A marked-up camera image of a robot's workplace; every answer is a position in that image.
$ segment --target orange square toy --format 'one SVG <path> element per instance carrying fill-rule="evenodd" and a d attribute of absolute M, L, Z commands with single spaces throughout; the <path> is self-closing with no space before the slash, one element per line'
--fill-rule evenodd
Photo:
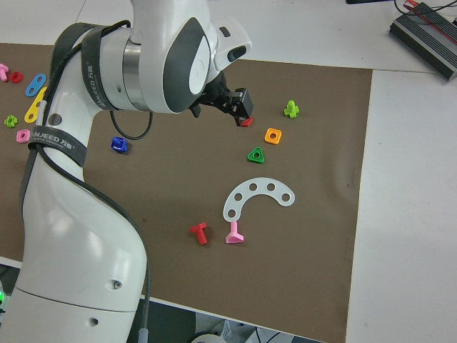
<path fill-rule="evenodd" d="M 266 130 L 265 141 L 270 144 L 279 144 L 281 140 L 282 132 L 278 129 L 272 129 L 271 127 Z"/>

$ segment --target white robotic arm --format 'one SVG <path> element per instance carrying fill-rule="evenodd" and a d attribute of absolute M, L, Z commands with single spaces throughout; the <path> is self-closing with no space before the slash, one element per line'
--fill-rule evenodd
<path fill-rule="evenodd" d="M 238 125 L 253 109 L 222 73 L 251 48 L 238 23 L 211 23 L 206 0 L 131 2 L 133 28 L 78 24 L 54 47 L 22 190 L 23 264 L 0 342 L 126 341 L 148 264 L 132 218 L 84 183 L 101 109 L 198 116 L 205 104 Z"/>

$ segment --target white table surface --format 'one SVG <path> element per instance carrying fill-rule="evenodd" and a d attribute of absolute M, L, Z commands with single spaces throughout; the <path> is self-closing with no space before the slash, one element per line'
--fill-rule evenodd
<path fill-rule="evenodd" d="M 213 16 L 234 16 L 247 30 L 253 41 L 247 59 L 375 69 L 346 341 L 454 342 L 457 81 L 447 84 L 388 35 L 399 16 L 391 2 L 209 3 Z M 0 42 L 22 44 L 53 44 L 76 21 L 112 24 L 133 13 L 127 0 L 0 0 L 0 6 Z M 457 8 L 443 14 L 452 20 Z"/>

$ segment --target black velcro strap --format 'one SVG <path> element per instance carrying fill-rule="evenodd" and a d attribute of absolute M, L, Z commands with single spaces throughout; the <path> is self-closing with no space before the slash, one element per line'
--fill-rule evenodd
<path fill-rule="evenodd" d="M 29 147 L 43 144 L 62 151 L 79 166 L 84 166 L 87 148 L 78 139 L 55 127 L 36 125 L 31 131 Z"/>
<path fill-rule="evenodd" d="M 54 75 L 54 72 L 57 70 L 57 66 L 73 48 L 73 45 L 76 43 L 78 38 L 81 37 L 84 32 L 94 27 L 94 24 L 75 23 L 67 27 L 64 32 L 61 33 L 56 40 L 54 50 L 52 51 L 51 76 Z"/>
<path fill-rule="evenodd" d="M 84 85 L 95 104 L 107 111 L 117 111 L 108 100 L 101 83 L 100 46 L 101 34 L 107 26 L 96 26 L 81 42 L 81 71 Z"/>

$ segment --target green toy piece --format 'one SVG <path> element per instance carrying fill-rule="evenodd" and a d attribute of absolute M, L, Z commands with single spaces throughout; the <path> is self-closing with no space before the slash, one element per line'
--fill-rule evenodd
<path fill-rule="evenodd" d="M 248 161 L 254 163 L 264 163 L 265 157 L 263 157 L 263 151 L 260 147 L 256 147 L 253 151 L 251 151 L 248 155 Z"/>
<path fill-rule="evenodd" d="M 5 125 L 7 125 L 10 129 L 15 127 L 17 124 L 17 118 L 15 116 L 7 116 L 5 119 Z"/>
<path fill-rule="evenodd" d="M 287 103 L 287 107 L 284 109 L 284 115 L 288 116 L 289 118 L 296 118 L 297 113 L 299 113 L 300 110 L 298 109 L 298 106 L 295 105 L 294 100 L 289 100 Z"/>

